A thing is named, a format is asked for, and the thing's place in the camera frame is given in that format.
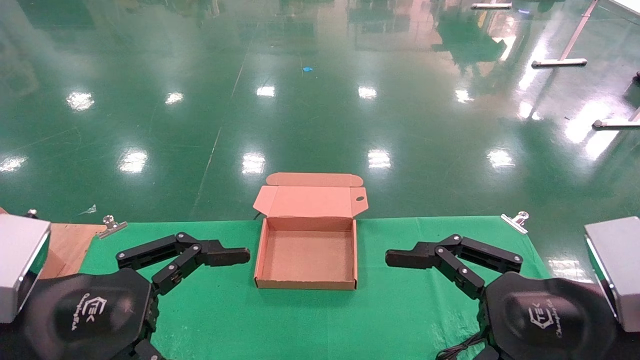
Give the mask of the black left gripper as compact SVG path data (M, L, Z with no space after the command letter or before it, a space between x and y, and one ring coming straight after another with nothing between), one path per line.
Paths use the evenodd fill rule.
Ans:
M116 255L117 272L39 280L17 317L19 360L165 360L151 344L165 296L200 266L247 264L246 247L167 235ZM169 261L151 277L140 269Z

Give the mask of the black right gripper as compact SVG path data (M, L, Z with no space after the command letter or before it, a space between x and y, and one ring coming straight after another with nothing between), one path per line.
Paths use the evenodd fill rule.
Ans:
M419 241L411 250L389 249L385 262L435 268L470 299L482 297L486 346L473 360L605 360L617 340L617 319L594 284L519 275L522 256L491 244L452 234L436 243ZM485 289L466 262L503 275Z

